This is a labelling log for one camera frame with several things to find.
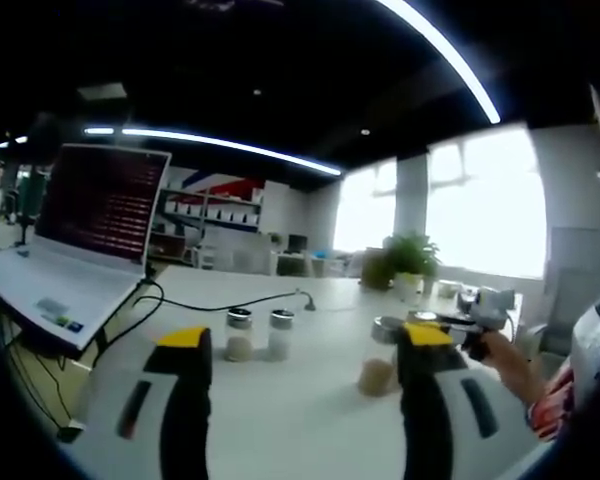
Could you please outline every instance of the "ceiling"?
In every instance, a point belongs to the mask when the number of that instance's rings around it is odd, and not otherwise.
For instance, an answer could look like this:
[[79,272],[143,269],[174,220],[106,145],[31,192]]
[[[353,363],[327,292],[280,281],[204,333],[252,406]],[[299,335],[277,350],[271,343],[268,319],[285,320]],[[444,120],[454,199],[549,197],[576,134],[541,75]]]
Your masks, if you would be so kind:
[[[503,122],[591,118],[554,10],[530,0],[409,3],[465,57]],[[190,132],[346,171],[490,126],[440,54],[374,0],[80,0],[30,14],[35,22],[3,30],[26,47],[0,54],[0,142],[6,131],[25,134],[46,111],[74,131],[125,124]],[[127,98],[86,102],[77,91],[108,82],[122,82]],[[134,141],[191,168],[304,190],[333,181],[252,153]]]

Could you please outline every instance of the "floor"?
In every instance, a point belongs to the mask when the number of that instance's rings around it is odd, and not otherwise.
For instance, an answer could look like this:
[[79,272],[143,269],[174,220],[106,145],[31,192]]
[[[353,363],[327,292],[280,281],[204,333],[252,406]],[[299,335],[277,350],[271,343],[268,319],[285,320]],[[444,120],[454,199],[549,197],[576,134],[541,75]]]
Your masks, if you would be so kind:
[[[7,225],[0,219],[0,249],[12,246],[19,239],[19,227]],[[141,288],[136,292],[107,323],[107,338],[112,338],[120,331],[122,319],[128,314],[135,297],[143,291],[144,288]],[[0,312],[0,341],[2,345],[7,345],[5,360],[9,362],[13,378],[22,389],[23,397],[30,404],[32,411],[51,433],[55,433],[57,425],[67,426],[69,416],[75,416],[80,408],[79,399],[89,377],[97,348],[95,343],[92,343],[77,361],[45,358],[22,346],[19,331],[19,327]],[[12,336],[16,336],[14,342],[11,342]]]

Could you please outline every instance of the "white laptop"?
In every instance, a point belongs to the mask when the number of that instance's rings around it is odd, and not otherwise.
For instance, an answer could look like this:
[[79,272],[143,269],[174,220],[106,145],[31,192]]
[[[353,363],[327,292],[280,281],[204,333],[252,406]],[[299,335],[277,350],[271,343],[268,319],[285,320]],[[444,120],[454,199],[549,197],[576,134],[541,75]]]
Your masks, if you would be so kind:
[[0,299],[25,332],[77,355],[145,276],[171,154],[67,144],[31,242],[0,251]]

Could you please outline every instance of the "ceiling light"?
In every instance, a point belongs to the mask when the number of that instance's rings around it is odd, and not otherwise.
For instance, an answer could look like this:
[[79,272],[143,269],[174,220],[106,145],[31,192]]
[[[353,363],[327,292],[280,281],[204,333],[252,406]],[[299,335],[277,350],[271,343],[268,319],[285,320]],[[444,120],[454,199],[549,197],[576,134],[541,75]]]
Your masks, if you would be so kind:
[[313,168],[329,175],[340,175],[342,172],[335,168],[321,165],[320,163],[312,162],[302,158],[292,157],[291,155],[285,155],[284,153],[273,152],[271,150],[265,150],[264,148],[252,147],[250,145],[243,145],[241,143],[229,142],[227,140],[220,140],[218,138],[202,137],[200,135],[190,135],[187,133],[177,132],[164,132],[161,130],[142,130],[137,128],[124,128],[122,130],[124,135],[137,135],[140,137],[156,137],[156,138],[170,138],[173,140],[185,140],[188,142],[206,143],[209,145],[217,145],[219,147],[234,148],[236,150],[242,150],[245,152],[257,153],[265,155],[267,157],[277,158],[284,160],[285,162],[295,163],[296,165],[302,165],[303,167]]
[[113,135],[113,128],[111,128],[111,127],[85,128],[84,133],[86,133],[87,135]]
[[0,143],[0,148],[7,148],[7,145],[9,145],[9,142],[2,142]]
[[482,107],[485,115],[489,118],[491,123],[499,123],[500,115],[493,105],[493,102],[487,95],[484,87],[476,77],[475,73],[471,70],[464,58],[460,56],[458,51],[449,43],[444,35],[434,27],[429,20],[424,18],[417,10],[408,5],[402,0],[376,0],[381,3],[393,13],[398,15],[415,30],[417,30],[427,41],[442,54],[447,62],[454,68],[460,78],[469,87],[473,96]]

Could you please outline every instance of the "bottle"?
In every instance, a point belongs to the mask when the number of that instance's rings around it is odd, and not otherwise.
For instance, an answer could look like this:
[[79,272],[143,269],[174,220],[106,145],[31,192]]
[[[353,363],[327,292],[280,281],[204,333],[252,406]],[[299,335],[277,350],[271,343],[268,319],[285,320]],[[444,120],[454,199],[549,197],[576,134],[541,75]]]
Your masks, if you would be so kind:
[[367,346],[358,389],[364,395],[381,397],[396,382],[396,339],[404,320],[394,317],[377,317],[371,327],[371,339]]
[[273,310],[269,316],[269,359],[281,362],[289,358],[293,312]]
[[247,362],[251,360],[253,356],[252,333],[251,312],[244,308],[229,310],[227,312],[225,359],[230,362]]

